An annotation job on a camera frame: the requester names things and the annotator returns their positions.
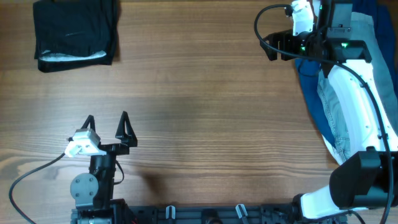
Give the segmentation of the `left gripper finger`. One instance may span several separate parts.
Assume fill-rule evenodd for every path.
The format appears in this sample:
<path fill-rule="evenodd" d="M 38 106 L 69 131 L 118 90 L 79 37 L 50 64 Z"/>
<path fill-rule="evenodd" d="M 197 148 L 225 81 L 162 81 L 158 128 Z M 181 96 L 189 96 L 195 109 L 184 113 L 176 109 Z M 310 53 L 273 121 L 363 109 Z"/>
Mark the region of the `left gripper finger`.
<path fill-rule="evenodd" d="M 77 129 L 70 140 L 77 139 L 95 139 L 95 119 L 93 115 L 89 115 L 80 129 Z"/>
<path fill-rule="evenodd" d="M 127 145 L 129 147 L 137 147 L 137 137 L 131 126 L 129 116 L 126 111 L 122 112 L 118 128 L 116 130 L 115 138 L 119 139 L 124 145 Z"/>

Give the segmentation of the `black shorts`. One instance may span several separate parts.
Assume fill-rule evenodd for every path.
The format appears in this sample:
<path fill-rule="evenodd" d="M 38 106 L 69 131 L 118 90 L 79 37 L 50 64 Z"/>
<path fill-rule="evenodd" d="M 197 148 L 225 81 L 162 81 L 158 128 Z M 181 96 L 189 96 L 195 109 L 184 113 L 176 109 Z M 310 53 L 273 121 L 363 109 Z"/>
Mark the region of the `black shorts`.
<path fill-rule="evenodd" d="M 118 0 L 41 0 L 32 5 L 37 68 L 44 73 L 111 65 L 118 47 Z"/>

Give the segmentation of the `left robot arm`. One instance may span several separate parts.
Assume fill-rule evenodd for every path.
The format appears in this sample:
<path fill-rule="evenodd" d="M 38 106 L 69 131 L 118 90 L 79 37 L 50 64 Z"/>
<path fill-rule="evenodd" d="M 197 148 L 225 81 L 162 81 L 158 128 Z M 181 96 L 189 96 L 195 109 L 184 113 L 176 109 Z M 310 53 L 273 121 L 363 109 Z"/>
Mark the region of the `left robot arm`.
<path fill-rule="evenodd" d="M 114 179 L 121 169 L 117 157 L 128 155 L 130 148 L 137 146 L 137 137 L 131 126 L 128 113 L 123 111 L 116 130 L 119 143 L 102 144 L 95 131 L 92 115 L 70 137 L 65 154 L 68 157 L 89 156 L 87 173 L 77 175 L 70 184 L 70 194 L 76 208 L 72 210 L 73 224 L 124 223 L 136 224 L 138 219 L 123 199 L 114 199 L 114 186 L 121 183 Z"/>

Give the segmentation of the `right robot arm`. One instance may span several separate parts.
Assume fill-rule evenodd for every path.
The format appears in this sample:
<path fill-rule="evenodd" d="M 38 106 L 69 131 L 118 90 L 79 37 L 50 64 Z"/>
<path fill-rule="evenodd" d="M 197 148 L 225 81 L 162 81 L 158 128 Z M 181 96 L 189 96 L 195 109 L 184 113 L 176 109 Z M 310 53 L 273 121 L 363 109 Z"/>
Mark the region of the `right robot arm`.
<path fill-rule="evenodd" d="M 397 206 L 397 103 L 378 49 L 371 16 L 351 1 L 293 1 L 284 6 L 290 30 L 260 37 L 269 60 L 319 64 L 317 95 L 334 141 L 326 144 L 339 166 L 329 183 L 266 205 L 267 222 L 343 223 L 361 210 Z"/>

